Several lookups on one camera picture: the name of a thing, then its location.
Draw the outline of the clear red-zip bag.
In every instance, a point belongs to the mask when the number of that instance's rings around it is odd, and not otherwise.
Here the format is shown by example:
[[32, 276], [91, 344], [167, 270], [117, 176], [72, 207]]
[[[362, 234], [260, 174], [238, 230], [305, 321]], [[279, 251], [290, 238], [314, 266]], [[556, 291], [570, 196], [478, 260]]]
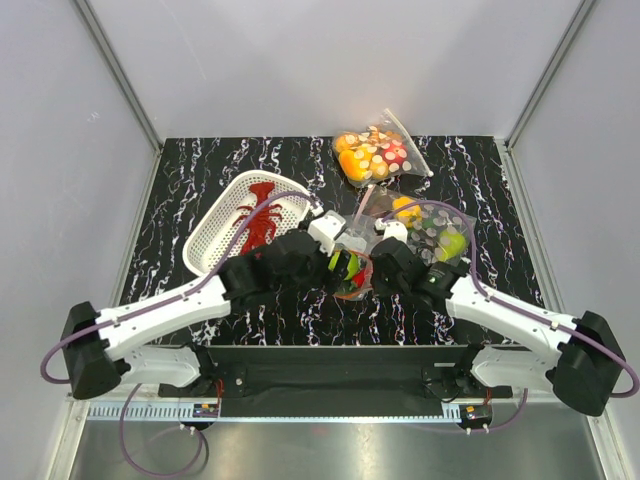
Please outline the clear red-zip bag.
[[[370, 258], [370, 253], [376, 244], [378, 235], [374, 230], [375, 219], [366, 215], [358, 218], [355, 215], [345, 216], [346, 225], [345, 230], [336, 240], [336, 248], [334, 250], [349, 250], [355, 254], [355, 275], [361, 271], [366, 270], [373, 273], [373, 263]], [[333, 295], [334, 297], [347, 300], [347, 301], [359, 301], [362, 300], [369, 291], [373, 288], [371, 286], [366, 290], [351, 290], [346, 295]]]

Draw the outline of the red fake chili peppers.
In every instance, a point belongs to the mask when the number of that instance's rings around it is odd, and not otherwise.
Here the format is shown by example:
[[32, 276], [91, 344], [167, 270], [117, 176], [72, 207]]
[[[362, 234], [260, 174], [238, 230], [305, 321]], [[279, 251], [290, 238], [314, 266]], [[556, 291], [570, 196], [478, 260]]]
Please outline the red fake chili peppers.
[[359, 271], [356, 275], [354, 275], [350, 282], [353, 290], [366, 290], [370, 287], [370, 277], [371, 273], [366, 270]]

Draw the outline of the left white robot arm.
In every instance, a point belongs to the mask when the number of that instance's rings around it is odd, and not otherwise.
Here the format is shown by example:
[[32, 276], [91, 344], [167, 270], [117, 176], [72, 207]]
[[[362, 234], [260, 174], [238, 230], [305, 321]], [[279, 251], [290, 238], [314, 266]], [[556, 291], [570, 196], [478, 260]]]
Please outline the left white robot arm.
[[294, 229], [246, 255], [225, 260], [218, 271], [150, 299], [97, 311], [74, 305], [61, 336], [76, 400], [111, 392], [134, 371], [135, 349], [194, 323], [272, 306], [280, 290], [336, 288], [328, 268], [339, 235]]

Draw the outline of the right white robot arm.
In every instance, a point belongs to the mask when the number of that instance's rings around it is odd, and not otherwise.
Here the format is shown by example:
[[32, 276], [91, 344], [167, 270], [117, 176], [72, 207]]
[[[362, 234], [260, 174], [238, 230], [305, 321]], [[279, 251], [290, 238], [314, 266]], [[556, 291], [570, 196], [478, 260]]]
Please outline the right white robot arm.
[[528, 304], [486, 287], [468, 266], [426, 265], [395, 238], [376, 245], [371, 260], [375, 293], [407, 296], [515, 341], [513, 347], [471, 348], [453, 374], [463, 395], [502, 386], [539, 390], [592, 417], [613, 398], [625, 358], [601, 315], [574, 317]]

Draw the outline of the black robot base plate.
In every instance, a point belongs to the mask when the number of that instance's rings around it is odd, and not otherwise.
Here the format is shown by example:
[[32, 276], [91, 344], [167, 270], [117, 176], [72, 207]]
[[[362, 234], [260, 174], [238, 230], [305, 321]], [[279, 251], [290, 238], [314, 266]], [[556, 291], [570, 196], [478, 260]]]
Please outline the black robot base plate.
[[199, 347], [205, 374], [173, 398], [220, 399], [225, 418], [426, 417], [442, 403], [508, 399], [470, 376], [470, 346]]

